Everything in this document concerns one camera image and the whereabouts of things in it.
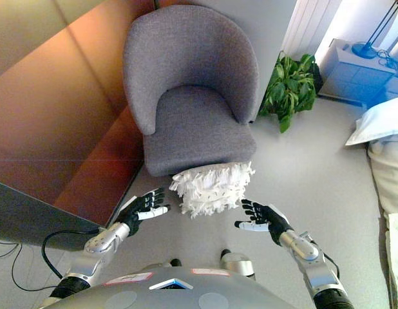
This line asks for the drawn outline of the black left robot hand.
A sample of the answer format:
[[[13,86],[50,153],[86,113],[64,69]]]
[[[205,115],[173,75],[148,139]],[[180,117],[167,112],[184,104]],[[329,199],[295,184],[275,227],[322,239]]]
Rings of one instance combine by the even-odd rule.
[[[128,237],[133,236],[142,221],[161,216],[170,209],[169,205],[162,205],[164,196],[163,187],[149,191],[143,196],[133,196],[124,204],[115,223],[126,224],[129,227]]]

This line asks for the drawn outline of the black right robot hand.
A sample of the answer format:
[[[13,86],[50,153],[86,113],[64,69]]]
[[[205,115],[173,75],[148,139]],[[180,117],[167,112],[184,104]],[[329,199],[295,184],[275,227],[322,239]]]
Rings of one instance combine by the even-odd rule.
[[[293,230],[286,216],[273,204],[262,205],[248,199],[242,199],[241,203],[246,215],[250,216],[250,220],[235,221],[236,228],[255,232],[268,231],[273,242],[279,246],[281,234],[287,230]]]

